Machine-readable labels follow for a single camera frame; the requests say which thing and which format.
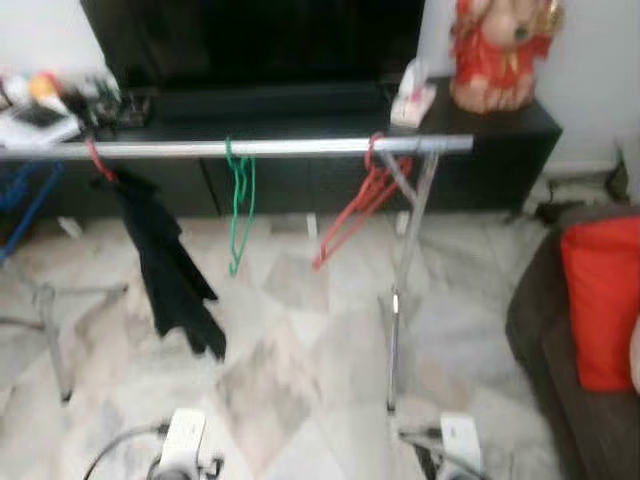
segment floor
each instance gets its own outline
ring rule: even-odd
[[[321,219],[320,234],[330,219]],[[397,414],[387,416],[387,298],[402,247],[393,218],[373,217],[318,272],[304,217],[259,217],[230,278],[229,222],[181,221],[183,243],[220,297],[209,305],[228,339],[224,364],[194,357],[179,331],[159,339],[137,254],[118,220],[77,240],[40,225],[13,260],[57,285],[129,284],[121,298],[60,298],[68,405],[42,336],[0,328],[0,480],[81,478],[118,432],[177,407],[207,416],[201,457],[222,479],[423,479],[397,428],[476,420],[496,480],[561,478],[548,425],[504,335],[512,290],[544,229],[498,215],[427,218],[410,273]],[[0,311],[30,316],[26,293],[0,276]],[[95,478],[143,478],[160,441],[117,449]]]

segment toy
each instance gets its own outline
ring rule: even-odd
[[[450,90],[459,107],[487,113],[533,100],[533,61],[547,56],[563,22],[558,1],[457,0]]]

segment brown sofa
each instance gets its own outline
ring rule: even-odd
[[[640,207],[581,207],[549,232],[508,311],[511,349],[527,371],[572,480],[640,480],[640,396],[580,387],[562,267],[562,232],[577,223],[640,214]]]

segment red pillow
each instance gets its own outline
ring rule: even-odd
[[[562,238],[580,384],[632,388],[631,334],[640,311],[640,217],[569,228]]]

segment tv screen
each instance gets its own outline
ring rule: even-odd
[[[424,0],[82,0],[121,87],[384,80]]]

